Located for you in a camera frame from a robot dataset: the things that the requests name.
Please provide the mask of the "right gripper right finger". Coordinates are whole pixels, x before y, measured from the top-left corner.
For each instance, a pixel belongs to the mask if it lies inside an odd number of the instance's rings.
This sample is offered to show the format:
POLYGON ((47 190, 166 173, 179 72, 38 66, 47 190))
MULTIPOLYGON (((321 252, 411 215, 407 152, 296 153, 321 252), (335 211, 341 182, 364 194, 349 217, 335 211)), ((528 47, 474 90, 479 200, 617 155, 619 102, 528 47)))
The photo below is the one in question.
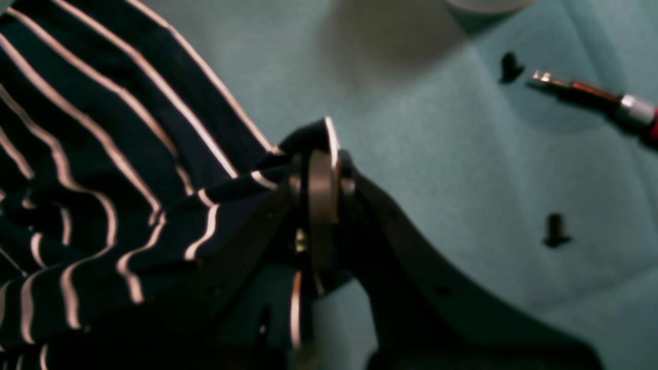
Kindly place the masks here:
POLYGON ((341 264, 365 289, 378 351, 369 369, 600 369, 585 341, 475 283, 395 200, 338 154, 341 264))

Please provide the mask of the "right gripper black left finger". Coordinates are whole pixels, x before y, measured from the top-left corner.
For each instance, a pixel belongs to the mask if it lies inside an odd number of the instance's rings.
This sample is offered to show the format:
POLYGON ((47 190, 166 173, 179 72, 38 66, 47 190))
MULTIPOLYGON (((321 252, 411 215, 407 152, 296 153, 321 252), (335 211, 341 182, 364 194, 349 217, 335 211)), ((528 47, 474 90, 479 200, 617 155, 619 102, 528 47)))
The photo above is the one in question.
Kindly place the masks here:
POLYGON ((313 151, 308 163, 308 225, 311 267, 331 271, 338 224, 338 165, 331 154, 313 151))

